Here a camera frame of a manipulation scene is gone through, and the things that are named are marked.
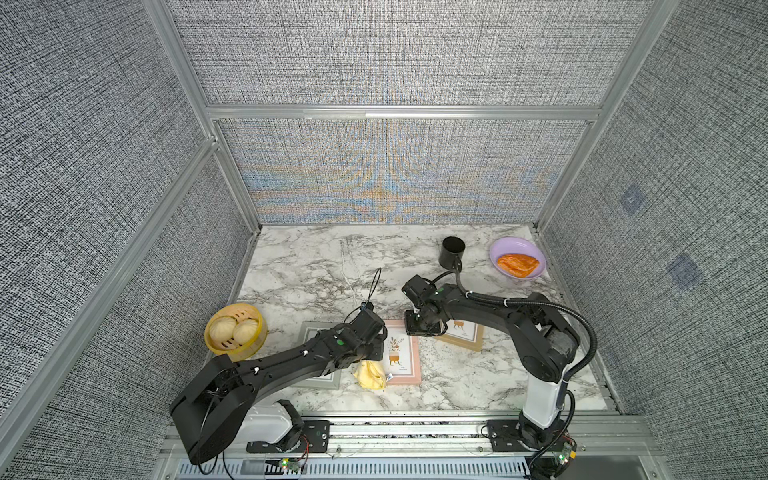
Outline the yellow cleaning cloth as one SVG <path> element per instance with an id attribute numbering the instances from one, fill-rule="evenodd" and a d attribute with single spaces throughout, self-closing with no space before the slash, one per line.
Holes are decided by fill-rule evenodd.
<path id="1" fill-rule="evenodd" d="M 366 390 L 383 390 L 387 385 L 387 373 L 379 361 L 361 361 L 354 372 L 354 377 L 358 385 Z"/>

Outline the pink picture frame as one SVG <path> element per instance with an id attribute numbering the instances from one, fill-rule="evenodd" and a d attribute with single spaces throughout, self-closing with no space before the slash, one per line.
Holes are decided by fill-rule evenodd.
<path id="1" fill-rule="evenodd" d="M 403 320 L 387 320 L 382 365 L 388 385 L 418 385 L 422 381 L 418 339 L 409 336 Z"/>

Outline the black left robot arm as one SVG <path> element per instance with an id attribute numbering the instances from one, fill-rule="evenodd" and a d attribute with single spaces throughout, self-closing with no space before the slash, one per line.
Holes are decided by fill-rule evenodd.
<path id="1" fill-rule="evenodd" d="M 305 343 L 255 360 L 211 359 L 171 402 L 169 413 L 189 461 L 201 465 L 230 444 L 248 410 L 300 381 L 381 357 L 386 326 L 371 306 Z"/>

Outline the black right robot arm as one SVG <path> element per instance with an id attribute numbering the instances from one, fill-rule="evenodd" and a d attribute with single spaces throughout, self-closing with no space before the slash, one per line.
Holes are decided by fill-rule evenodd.
<path id="1" fill-rule="evenodd" d="M 570 379 L 596 354 L 597 337 L 575 310 L 538 293 L 502 298 L 469 291 L 457 283 L 439 285 L 419 275 L 402 287 L 413 308 L 405 312 L 411 336 L 437 337 L 452 320 L 466 320 L 507 334 L 528 374 L 517 439 L 530 451 L 551 447 L 567 430 L 562 418 Z"/>

